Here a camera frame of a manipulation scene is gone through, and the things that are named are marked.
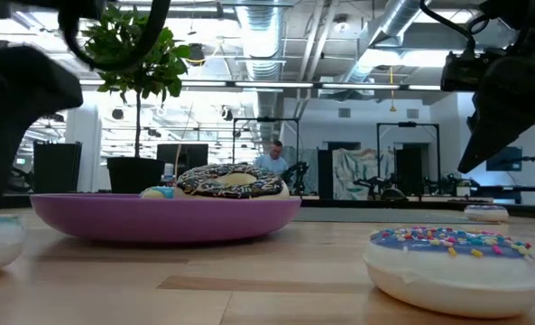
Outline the person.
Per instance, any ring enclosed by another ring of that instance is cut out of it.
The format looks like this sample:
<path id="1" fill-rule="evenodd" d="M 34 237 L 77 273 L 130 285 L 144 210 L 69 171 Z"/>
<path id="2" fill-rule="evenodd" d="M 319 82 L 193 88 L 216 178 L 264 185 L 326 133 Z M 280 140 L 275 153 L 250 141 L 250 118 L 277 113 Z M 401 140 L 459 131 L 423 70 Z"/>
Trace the person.
<path id="1" fill-rule="evenodd" d="M 275 140 L 272 142 L 270 152 L 263 154 L 254 160 L 254 166 L 281 175 L 289 168 L 289 164 L 284 160 L 281 154 L 282 142 Z"/>

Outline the black bin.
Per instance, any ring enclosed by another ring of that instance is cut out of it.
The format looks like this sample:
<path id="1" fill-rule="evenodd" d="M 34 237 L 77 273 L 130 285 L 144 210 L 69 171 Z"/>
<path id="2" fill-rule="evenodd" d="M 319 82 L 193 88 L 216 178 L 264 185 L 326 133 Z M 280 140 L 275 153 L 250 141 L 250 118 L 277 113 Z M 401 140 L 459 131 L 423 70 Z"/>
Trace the black bin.
<path id="1" fill-rule="evenodd" d="M 33 146 L 33 190 L 35 193 L 75 192 L 82 143 L 35 143 Z"/>

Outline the small purple sprinkled donut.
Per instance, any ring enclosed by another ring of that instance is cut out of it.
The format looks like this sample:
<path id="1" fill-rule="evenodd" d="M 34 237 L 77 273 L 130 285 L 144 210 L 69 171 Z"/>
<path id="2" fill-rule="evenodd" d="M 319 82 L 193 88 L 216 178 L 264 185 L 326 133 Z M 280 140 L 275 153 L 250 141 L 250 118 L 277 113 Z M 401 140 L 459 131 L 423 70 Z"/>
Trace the small purple sprinkled donut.
<path id="1" fill-rule="evenodd" d="M 508 210 L 500 205 L 469 205 L 464 214 L 468 219 L 485 222 L 505 222 L 509 218 Z"/>
<path id="2" fill-rule="evenodd" d="M 500 319 L 535 305 L 531 244 L 497 232 L 384 228 L 369 236 L 363 260 L 381 291 L 429 311 Z"/>

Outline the black plant pot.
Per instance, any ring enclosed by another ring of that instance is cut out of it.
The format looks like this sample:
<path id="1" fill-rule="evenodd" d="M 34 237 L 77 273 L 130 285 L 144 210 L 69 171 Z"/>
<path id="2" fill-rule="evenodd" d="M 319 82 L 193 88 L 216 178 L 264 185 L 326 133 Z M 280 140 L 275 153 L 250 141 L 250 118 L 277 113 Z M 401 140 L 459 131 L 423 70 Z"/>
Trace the black plant pot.
<path id="1" fill-rule="evenodd" d="M 165 162 L 137 157 L 110 157 L 106 160 L 111 191 L 117 194 L 138 194 L 158 186 Z"/>

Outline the pale crumpled tarp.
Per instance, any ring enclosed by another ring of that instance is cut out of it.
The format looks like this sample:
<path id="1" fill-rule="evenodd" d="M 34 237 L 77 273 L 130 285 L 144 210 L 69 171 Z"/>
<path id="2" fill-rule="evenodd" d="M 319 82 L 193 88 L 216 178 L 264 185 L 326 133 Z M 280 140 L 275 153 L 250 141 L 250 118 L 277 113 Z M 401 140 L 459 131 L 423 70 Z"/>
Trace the pale crumpled tarp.
<path id="1" fill-rule="evenodd" d="M 355 184 L 358 180 L 373 178 L 378 173 L 387 176 L 394 172 L 394 151 L 391 147 L 380 151 L 337 149 L 332 152 L 333 199 L 368 200 L 369 189 Z"/>

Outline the large blue iced donut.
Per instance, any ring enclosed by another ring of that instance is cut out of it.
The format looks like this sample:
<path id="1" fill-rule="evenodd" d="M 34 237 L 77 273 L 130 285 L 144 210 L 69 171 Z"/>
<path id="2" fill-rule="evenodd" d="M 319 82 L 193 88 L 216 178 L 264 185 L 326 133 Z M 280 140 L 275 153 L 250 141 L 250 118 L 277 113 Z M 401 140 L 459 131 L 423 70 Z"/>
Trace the large blue iced donut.
<path id="1" fill-rule="evenodd" d="M 154 186 L 141 192 L 141 199 L 172 199 L 174 188 L 169 186 Z"/>

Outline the black computer monitor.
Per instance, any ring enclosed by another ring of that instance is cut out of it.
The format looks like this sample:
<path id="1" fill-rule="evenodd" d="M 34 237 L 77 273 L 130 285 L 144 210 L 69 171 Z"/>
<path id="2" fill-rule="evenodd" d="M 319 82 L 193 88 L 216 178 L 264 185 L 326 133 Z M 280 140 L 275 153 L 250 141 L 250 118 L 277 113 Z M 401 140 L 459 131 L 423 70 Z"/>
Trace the black computer monitor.
<path id="1" fill-rule="evenodd" d="M 207 144 L 158 144 L 157 159 L 172 163 L 176 176 L 208 164 Z"/>

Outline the green leafy plant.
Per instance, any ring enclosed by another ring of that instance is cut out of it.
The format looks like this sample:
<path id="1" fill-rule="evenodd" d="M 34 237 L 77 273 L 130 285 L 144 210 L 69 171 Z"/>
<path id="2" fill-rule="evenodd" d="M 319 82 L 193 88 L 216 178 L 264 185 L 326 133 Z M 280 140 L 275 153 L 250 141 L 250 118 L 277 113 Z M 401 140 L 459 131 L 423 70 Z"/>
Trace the green leafy plant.
<path id="1" fill-rule="evenodd" d="M 189 56 L 187 45 L 178 45 L 171 29 L 165 26 L 171 0 L 152 0 L 149 14 L 136 6 L 126 11 L 108 5 L 98 23 L 81 34 L 87 38 L 83 46 L 77 42 L 78 19 L 67 26 L 63 19 L 65 42 L 71 51 L 92 70 L 103 84 L 100 92 L 117 92 L 122 100 L 133 91 L 136 100 L 134 156 L 140 156 L 141 109 L 143 99 L 151 94 L 178 97 L 182 89 L 180 76 L 188 70 L 184 60 Z"/>

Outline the large chocolate sprinkled donut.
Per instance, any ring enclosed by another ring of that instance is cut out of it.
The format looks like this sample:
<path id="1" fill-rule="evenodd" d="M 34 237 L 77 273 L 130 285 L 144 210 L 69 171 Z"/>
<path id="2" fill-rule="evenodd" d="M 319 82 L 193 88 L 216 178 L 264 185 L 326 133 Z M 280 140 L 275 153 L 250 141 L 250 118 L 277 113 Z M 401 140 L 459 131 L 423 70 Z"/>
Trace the large chocolate sprinkled donut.
<path id="1" fill-rule="evenodd" d="M 288 200 L 283 179 L 244 163 L 210 164 L 190 169 L 175 182 L 175 199 Z"/>

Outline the purple round plate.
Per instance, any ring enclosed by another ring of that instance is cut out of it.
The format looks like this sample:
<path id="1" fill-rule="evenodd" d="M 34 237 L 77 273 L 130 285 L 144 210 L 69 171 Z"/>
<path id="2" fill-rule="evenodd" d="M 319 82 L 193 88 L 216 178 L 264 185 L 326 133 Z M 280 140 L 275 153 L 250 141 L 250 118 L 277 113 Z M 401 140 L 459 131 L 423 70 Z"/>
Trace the purple round plate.
<path id="1" fill-rule="evenodd" d="M 260 237 L 289 224 L 301 200 L 141 199 L 133 194 L 33 194 L 51 228 L 86 240 L 202 243 Z"/>

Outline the dark wall screen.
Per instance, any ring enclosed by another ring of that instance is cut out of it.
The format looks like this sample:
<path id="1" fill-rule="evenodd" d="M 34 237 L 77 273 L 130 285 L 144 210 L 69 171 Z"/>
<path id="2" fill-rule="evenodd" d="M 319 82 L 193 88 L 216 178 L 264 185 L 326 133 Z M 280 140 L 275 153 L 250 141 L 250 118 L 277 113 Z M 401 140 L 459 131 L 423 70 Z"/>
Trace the dark wall screen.
<path id="1" fill-rule="evenodd" d="M 486 161 L 485 168 L 488 172 L 520 172 L 522 148 L 519 146 L 507 146 Z"/>

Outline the black rig frame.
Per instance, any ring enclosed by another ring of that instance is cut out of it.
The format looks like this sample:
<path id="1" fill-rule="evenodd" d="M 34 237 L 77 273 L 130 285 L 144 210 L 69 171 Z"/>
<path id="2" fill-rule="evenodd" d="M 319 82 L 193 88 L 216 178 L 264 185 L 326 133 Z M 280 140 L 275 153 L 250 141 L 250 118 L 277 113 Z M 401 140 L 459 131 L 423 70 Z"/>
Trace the black rig frame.
<path id="1" fill-rule="evenodd" d="M 259 117 L 235 117 L 232 120 L 232 153 L 231 153 L 231 163 L 235 163 L 235 140 L 237 138 L 236 134 L 241 132 L 243 128 L 238 128 L 237 123 L 239 121 L 244 121 L 246 124 L 249 122 L 255 122 L 257 125 L 260 124 L 276 124 L 276 123 L 287 123 L 292 122 L 295 124 L 295 136 L 296 136 L 296 150 L 295 150 L 295 162 L 300 161 L 300 120 L 297 117 L 285 118 L 285 117 L 271 117 L 271 116 L 259 116 Z"/>
<path id="2" fill-rule="evenodd" d="M 376 124 L 377 177 L 406 196 L 431 195 L 441 180 L 439 124 Z"/>

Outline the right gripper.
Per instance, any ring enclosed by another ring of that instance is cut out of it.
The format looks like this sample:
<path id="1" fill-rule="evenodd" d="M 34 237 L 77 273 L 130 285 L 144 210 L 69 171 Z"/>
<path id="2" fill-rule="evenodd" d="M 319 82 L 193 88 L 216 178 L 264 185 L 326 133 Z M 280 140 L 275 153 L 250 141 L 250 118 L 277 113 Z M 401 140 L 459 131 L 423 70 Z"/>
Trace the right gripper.
<path id="1" fill-rule="evenodd" d="M 507 49 L 468 54 L 475 112 L 457 169 L 468 173 L 535 125 L 535 31 Z"/>

